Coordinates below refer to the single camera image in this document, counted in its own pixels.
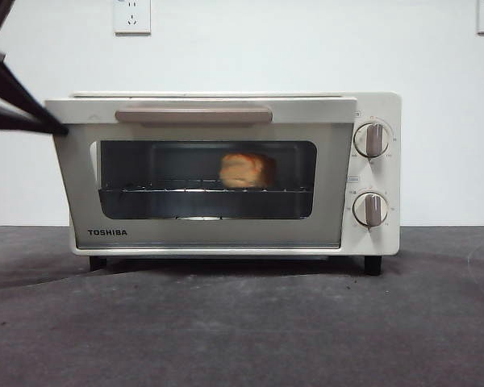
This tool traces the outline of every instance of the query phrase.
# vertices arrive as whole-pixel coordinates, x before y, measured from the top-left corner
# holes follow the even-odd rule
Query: oven window
[[[113,219],[301,219],[312,212],[309,141],[92,144],[102,212]]]

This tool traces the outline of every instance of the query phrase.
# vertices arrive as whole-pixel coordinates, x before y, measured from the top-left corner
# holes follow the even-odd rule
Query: timer dial
[[[386,199],[374,192],[363,193],[353,203],[353,214],[358,222],[367,227],[380,226],[387,217]]]
[[[357,151],[368,158],[378,157],[389,146],[389,132],[381,123],[366,123],[353,137]]]

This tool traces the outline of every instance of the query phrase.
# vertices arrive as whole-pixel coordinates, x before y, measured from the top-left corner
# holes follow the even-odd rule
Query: oven leg
[[[107,265],[107,258],[101,256],[91,256],[90,257],[90,271],[94,272],[101,268],[105,268]]]
[[[382,272],[382,256],[365,256],[364,272],[368,276],[379,276]]]

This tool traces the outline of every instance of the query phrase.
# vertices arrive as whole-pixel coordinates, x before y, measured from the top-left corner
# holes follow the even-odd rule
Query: bread loaf
[[[228,188],[269,187],[274,183],[276,161],[255,153],[228,153],[221,161],[220,180]]]

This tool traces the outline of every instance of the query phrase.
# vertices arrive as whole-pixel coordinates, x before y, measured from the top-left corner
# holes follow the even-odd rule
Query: control panel
[[[387,93],[356,97],[341,245],[352,253],[394,254],[399,244],[401,100]]]

